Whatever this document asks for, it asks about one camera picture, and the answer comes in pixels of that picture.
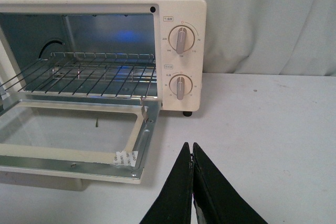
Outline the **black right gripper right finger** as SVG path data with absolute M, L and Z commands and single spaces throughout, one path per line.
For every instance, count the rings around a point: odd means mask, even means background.
M 201 147 L 193 144 L 193 196 L 198 223 L 266 223 Z

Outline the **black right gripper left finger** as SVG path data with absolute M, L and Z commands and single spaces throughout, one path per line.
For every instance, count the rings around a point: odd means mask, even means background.
M 193 191 L 193 162 L 187 142 L 141 223 L 190 223 Z

